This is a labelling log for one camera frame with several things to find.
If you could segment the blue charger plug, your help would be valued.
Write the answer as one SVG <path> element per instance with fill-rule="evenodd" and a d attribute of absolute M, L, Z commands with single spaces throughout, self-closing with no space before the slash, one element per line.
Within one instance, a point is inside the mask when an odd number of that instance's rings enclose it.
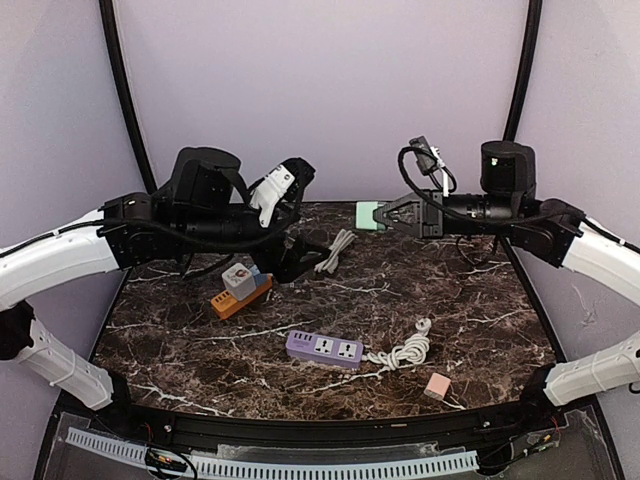
<path fill-rule="evenodd" d="M 257 266 L 257 265 L 252 265 L 252 266 L 249 268 L 249 270 L 250 270 L 250 272 L 251 272 L 251 274 L 252 274 L 252 276 L 253 276 L 254 283 L 255 283 L 255 286 L 256 286 L 257 288 L 259 288 L 259 287 L 261 287 L 263 284 L 265 284 L 265 283 L 266 283 L 266 281 L 267 281 L 267 280 L 268 280 L 268 278 L 269 278 L 269 276 L 268 276 L 267 274 L 264 274 L 264 273 L 262 273 L 262 272 L 260 271 L 260 269 L 258 268 L 258 266 Z"/>

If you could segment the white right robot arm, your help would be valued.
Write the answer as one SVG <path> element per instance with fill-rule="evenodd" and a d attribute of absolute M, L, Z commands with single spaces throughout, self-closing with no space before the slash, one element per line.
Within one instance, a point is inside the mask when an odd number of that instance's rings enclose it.
<path fill-rule="evenodd" d="M 639 250 L 582 210 L 550 199 L 522 202 L 494 195 L 422 190 L 375 205 L 372 220 L 415 238 L 498 236 L 556 268 L 578 273 L 639 301 Z M 560 407 L 639 380 L 639 336 L 578 360 L 538 369 L 510 413 L 521 434 L 534 432 Z"/>

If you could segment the purple power strip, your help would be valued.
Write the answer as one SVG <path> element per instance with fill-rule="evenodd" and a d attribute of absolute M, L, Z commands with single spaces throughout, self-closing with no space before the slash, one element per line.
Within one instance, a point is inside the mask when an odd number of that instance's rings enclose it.
<path fill-rule="evenodd" d="M 290 357 L 357 370 L 363 358 L 361 342 L 293 330 L 286 340 Z"/>

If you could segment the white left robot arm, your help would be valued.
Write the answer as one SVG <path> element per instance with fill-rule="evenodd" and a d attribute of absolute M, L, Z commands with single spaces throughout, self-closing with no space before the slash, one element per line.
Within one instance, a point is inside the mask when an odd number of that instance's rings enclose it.
<path fill-rule="evenodd" d="M 126 380 L 77 355 L 38 319 L 29 297 L 93 274 L 199 253 L 249 255 L 259 270 L 288 283 L 329 256 L 326 247 L 287 229 L 300 205 L 272 210 L 240 204 L 196 208 L 135 193 L 1 252 L 1 358 L 25 365 L 50 385 L 101 412 L 120 436 L 141 427 Z"/>

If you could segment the orange power strip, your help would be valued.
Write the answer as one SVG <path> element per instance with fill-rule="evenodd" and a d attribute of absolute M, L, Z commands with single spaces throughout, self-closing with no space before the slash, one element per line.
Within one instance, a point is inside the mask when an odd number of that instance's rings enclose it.
<path fill-rule="evenodd" d="M 224 290 L 210 301 L 211 306 L 220 320 L 227 320 L 240 310 L 244 309 L 259 297 L 269 292 L 273 287 L 271 274 L 266 275 L 266 280 L 244 300 L 237 300 L 228 290 Z"/>

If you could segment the white cube adapter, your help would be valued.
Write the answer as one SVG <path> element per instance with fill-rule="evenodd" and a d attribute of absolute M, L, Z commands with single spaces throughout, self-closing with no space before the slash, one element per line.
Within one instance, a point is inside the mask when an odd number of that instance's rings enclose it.
<path fill-rule="evenodd" d="M 237 300 L 243 301 L 256 290 L 252 272 L 241 263 L 235 263 L 221 275 L 225 289 Z"/>

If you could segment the green charger plug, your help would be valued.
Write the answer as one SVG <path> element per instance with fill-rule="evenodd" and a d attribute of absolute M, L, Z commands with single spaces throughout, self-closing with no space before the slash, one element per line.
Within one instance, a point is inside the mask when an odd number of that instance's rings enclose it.
<path fill-rule="evenodd" d="M 380 201 L 358 201 L 355 210 L 355 228 L 362 231 L 385 231 L 387 227 L 374 219 L 374 211 L 384 206 Z"/>

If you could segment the pink charger plug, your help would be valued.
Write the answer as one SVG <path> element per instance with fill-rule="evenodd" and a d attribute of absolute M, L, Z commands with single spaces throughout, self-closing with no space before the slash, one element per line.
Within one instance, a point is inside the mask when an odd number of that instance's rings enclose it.
<path fill-rule="evenodd" d="M 436 400 L 443 400 L 451 386 L 451 379 L 434 372 L 424 389 L 424 394 Z"/>

